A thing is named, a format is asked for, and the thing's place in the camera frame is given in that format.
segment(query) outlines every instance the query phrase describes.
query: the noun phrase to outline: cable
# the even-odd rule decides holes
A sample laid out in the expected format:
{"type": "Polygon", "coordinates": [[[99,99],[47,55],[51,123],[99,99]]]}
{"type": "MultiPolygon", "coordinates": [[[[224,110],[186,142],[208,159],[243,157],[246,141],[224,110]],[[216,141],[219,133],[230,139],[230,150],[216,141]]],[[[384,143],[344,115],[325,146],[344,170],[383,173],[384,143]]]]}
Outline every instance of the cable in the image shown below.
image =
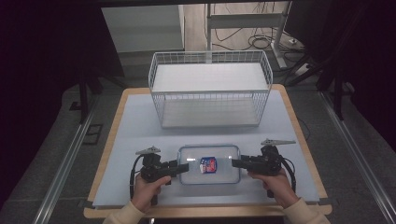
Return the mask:
{"type": "MultiPolygon", "coordinates": [[[[231,14],[230,9],[227,8],[227,4],[225,4],[225,8],[226,8],[227,11],[231,14]]],[[[213,14],[216,14],[216,4],[214,4],[214,6],[213,6],[213,14]]],[[[226,40],[226,39],[229,39],[231,36],[235,35],[235,34],[238,33],[239,31],[241,31],[242,29],[244,29],[244,28],[239,28],[237,31],[233,32],[231,35],[229,35],[229,36],[227,36],[227,37],[225,37],[225,38],[223,38],[223,39],[220,39],[220,38],[219,38],[218,29],[215,29],[216,38],[218,39],[218,41],[222,42],[222,41],[224,41],[224,40],[226,40]]]]}
{"type": "Polygon", "coordinates": [[[136,160],[134,161],[134,166],[133,166],[132,171],[131,171],[131,177],[129,179],[129,195],[130,195],[131,199],[134,197],[134,175],[139,172],[139,171],[138,172],[135,171],[136,170],[136,165],[137,165],[137,162],[142,157],[143,157],[143,155],[139,155],[136,158],[136,160]]]}
{"type": "Polygon", "coordinates": [[[291,160],[289,160],[289,159],[286,159],[286,158],[283,158],[283,159],[285,159],[285,161],[288,161],[291,164],[291,166],[293,167],[293,173],[295,174],[296,173],[296,168],[294,167],[294,163],[291,160]]]}
{"type": "Polygon", "coordinates": [[[253,35],[247,40],[247,42],[249,43],[250,46],[253,46],[256,49],[266,49],[269,46],[271,46],[271,41],[268,40],[267,36],[265,36],[265,35],[253,35]],[[265,47],[259,47],[256,45],[256,42],[258,42],[258,41],[266,41],[267,45],[265,47]]]}
{"type": "Polygon", "coordinates": [[[225,9],[227,9],[228,13],[230,13],[230,14],[231,14],[231,11],[230,11],[230,9],[228,9],[227,3],[225,3],[225,4],[224,4],[224,6],[225,6],[225,9]]]}
{"type": "Polygon", "coordinates": [[[290,181],[291,181],[291,188],[293,189],[293,191],[296,191],[296,185],[297,185],[297,181],[296,181],[296,176],[294,174],[295,170],[292,171],[289,164],[286,162],[286,159],[283,158],[282,156],[280,156],[282,160],[282,164],[285,166],[286,170],[289,172],[290,175],[290,181]]]}
{"type": "Polygon", "coordinates": [[[305,141],[307,141],[309,139],[309,137],[311,136],[311,131],[309,130],[308,125],[306,125],[306,123],[302,119],[297,117],[297,120],[299,120],[305,126],[306,130],[308,131],[308,136],[305,138],[305,141]]]}
{"type": "Polygon", "coordinates": [[[250,48],[251,48],[251,46],[249,46],[249,47],[247,47],[247,48],[245,48],[245,49],[229,49],[229,48],[227,48],[227,47],[225,47],[225,46],[222,46],[222,45],[219,45],[219,44],[212,44],[212,45],[218,46],[218,47],[221,47],[221,48],[224,48],[224,49],[228,49],[228,50],[247,50],[247,49],[250,49],[250,48]]]}

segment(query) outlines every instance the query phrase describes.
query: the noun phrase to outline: glass baking dish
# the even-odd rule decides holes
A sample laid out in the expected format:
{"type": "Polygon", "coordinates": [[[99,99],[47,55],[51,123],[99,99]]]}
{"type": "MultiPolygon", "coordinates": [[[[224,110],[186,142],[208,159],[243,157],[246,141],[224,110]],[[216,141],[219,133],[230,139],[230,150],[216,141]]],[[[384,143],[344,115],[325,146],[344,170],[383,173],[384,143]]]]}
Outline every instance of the glass baking dish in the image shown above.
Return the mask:
{"type": "Polygon", "coordinates": [[[236,184],[240,169],[231,159],[239,159],[239,148],[232,144],[186,145],[178,153],[178,163],[188,163],[190,169],[180,175],[184,185],[236,184]]]}

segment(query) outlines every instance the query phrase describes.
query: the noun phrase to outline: sleeve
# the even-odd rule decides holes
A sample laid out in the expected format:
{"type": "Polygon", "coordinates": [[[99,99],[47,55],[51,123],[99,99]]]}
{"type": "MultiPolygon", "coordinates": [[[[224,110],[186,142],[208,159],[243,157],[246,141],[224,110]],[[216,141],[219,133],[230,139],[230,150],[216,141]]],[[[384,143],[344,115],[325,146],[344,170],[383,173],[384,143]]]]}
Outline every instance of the sleeve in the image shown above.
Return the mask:
{"type": "Polygon", "coordinates": [[[144,215],[129,201],[119,211],[108,215],[103,224],[137,224],[144,215]]]}
{"type": "Polygon", "coordinates": [[[301,198],[294,205],[283,210],[292,224],[328,224],[330,221],[320,212],[308,207],[301,198]]]}

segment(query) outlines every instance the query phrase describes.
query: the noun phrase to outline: wire rack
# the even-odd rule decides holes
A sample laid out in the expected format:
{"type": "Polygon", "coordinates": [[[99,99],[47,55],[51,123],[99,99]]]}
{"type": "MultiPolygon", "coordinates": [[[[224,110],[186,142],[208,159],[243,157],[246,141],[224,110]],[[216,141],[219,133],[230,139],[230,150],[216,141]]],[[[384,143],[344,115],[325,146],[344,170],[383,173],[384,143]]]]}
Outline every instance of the wire rack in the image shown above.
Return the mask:
{"type": "Polygon", "coordinates": [[[163,128],[258,126],[272,82],[263,50],[157,52],[148,75],[163,128]]]}

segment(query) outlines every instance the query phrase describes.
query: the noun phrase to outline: gray floor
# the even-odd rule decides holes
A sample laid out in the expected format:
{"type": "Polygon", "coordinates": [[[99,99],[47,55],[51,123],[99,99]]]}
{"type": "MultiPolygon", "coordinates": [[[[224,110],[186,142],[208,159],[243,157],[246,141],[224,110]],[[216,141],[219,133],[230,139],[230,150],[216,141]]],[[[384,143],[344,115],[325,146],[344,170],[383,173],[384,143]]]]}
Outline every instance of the gray floor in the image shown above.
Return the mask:
{"type": "MultiPolygon", "coordinates": [[[[186,38],[186,50],[205,48],[205,41],[195,39],[191,41],[195,44],[191,44],[187,40],[188,38],[186,38]]],[[[233,42],[245,43],[245,40],[234,39],[233,42]]],[[[271,66],[277,70],[273,53],[269,50],[266,52],[271,66]]],[[[301,54],[296,53],[293,56],[290,57],[294,61],[301,57],[301,54]]],[[[120,59],[125,77],[119,77],[119,79],[131,87],[147,87],[149,54],[124,53],[120,55],[120,59]]],[[[274,83],[283,83],[286,75],[287,72],[275,72],[274,83]]],[[[328,215],[328,219],[332,223],[387,223],[375,197],[351,157],[343,136],[336,128],[327,106],[315,89],[316,80],[317,77],[311,77],[295,87],[287,88],[287,91],[322,182],[333,202],[333,210],[328,215]]],[[[81,145],[78,150],[61,195],[49,217],[49,223],[102,223],[103,221],[85,218],[83,204],[88,198],[122,89],[102,78],[101,82],[104,85],[104,92],[99,95],[99,102],[91,124],[101,124],[103,129],[97,144],[92,144],[95,140],[94,136],[87,135],[84,138],[85,144],[81,145]]],[[[34,161],[5,203],[0,213],[0,223],[32,223],[34,220],[64,154],[78,130],[79,111],[69,110],[70,105],[78,101],[77,87],[64,93],[63,107],[58,118],[34,161]]],[[[361,153],[390,199],[396,202],[396,176],[392,172],[396,168],[396,154],[350,103],[348,96],[343,97],[342,108],[344,123],[361,153]]]]}

